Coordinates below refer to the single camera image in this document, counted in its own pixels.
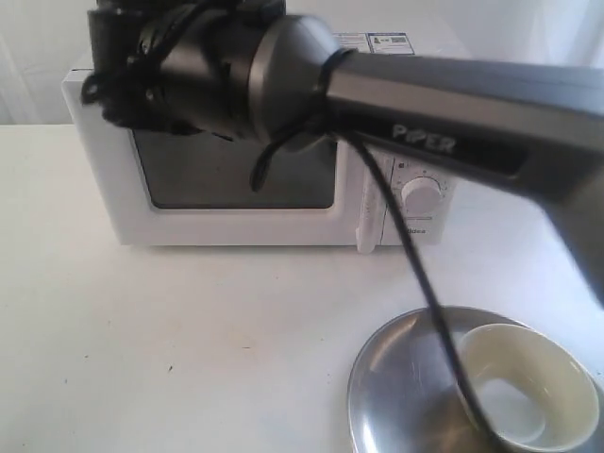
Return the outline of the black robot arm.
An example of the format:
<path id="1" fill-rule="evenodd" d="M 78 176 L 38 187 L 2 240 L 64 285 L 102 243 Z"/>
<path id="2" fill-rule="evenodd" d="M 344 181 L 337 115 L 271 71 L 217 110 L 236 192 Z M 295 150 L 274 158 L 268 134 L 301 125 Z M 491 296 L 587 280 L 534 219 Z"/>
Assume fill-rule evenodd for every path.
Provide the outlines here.
<path id="1" fill-rule="evenodd" d="M 603 293 L 603 73 L 595 68 L 376 55 L 281 1 L 100 1 L 80 99 L 109 123 L 264 146 L 336 136 L 538 204 Z"/>

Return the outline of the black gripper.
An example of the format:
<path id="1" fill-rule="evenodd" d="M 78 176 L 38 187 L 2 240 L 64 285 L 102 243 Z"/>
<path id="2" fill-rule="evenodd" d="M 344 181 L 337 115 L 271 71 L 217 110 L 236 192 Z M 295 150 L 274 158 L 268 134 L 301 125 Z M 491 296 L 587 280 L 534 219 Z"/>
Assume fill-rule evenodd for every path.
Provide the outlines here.
<path id="1" fill-rule="evenodd" d="M 121 128 L 251 138 L 252 60 L 285 13 L 283 1 L 99 1 L 80 102 Z"/>

